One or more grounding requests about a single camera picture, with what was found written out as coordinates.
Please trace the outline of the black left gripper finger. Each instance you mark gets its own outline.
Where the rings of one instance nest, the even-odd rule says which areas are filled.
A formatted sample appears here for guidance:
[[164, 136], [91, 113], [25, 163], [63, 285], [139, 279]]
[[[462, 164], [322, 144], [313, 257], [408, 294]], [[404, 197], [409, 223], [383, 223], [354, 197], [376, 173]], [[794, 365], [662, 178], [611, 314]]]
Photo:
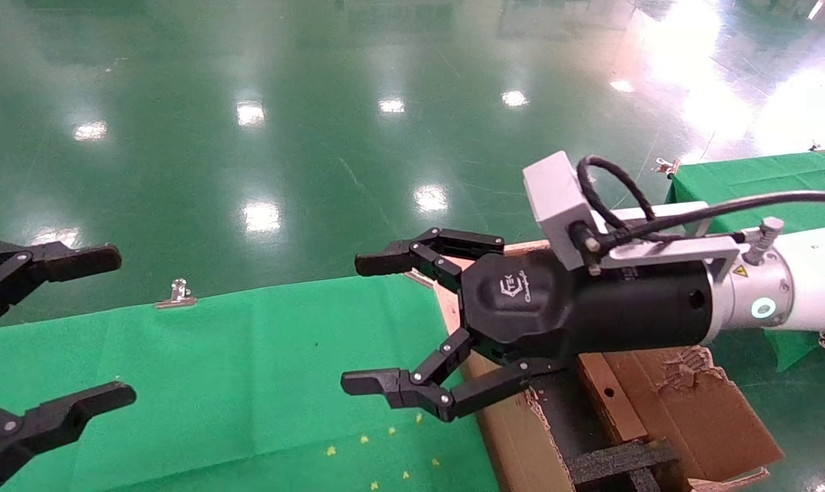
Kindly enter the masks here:
[[136, 400], [132, 386], [110, 382], [49, 400], [22, 416], [0, 407], [0, 488], [38, 455], [78, 441], [92, 418]]
[[118, 247], [109, 243], [73, 249], [62, 242], [0, 242], [0, 318], [44, 283], [96, 276], [121, 266]]

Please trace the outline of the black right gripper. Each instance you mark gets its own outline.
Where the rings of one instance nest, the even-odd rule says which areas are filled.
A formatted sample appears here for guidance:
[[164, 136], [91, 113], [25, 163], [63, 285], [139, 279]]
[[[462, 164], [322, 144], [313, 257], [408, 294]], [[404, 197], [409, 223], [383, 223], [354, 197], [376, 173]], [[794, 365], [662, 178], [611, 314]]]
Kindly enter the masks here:
[[[681, 348], [709, 333], [712, 294], [701, 261], [591, 276], [584, 268], [567, 270], [552, 250], [502, 256], [504, 247], [500, 236], [431, 228], [378, 253], [356, 255], [359, 276], [416, 270], [450, 292], [460, 291], [465, 328], [415, 370], [342, 373], [344, 392], [381, 394], [390, 408], [418, 408], [452, 422], [524, 392], [535, 377], [558, 372], [556, 362], [568, 364], [579, 354]], [[451, 258], [474, 264], [462, 273]], [[444, 388], [475, 350], [504, 365]]]

